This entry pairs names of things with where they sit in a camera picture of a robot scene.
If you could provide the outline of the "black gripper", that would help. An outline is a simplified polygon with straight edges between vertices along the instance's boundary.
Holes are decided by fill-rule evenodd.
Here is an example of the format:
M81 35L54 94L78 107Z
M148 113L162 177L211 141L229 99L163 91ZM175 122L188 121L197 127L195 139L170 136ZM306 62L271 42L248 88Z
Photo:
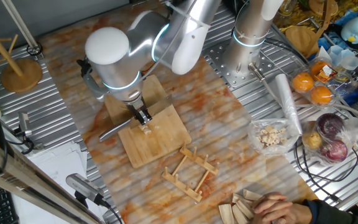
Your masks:
M133 101L128 101L126 102L126 106L140 124L146 124L152 120L143 98L137 98Z

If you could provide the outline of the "person left hand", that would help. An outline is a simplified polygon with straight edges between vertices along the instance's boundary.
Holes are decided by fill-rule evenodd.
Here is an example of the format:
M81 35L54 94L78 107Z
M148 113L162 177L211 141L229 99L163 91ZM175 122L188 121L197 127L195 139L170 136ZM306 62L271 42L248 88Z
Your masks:
M287 220L284 217L260 213L255 215L252 224L287 224Z

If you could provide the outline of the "person right hand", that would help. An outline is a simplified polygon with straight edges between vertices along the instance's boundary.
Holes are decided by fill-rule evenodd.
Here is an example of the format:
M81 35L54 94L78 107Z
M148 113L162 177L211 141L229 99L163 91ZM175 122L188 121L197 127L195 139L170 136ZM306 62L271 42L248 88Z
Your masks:
M280 192L267 193L252 204L256 214L284 217L287 224L310 224L312 213L307 206L287 201L287 196Z

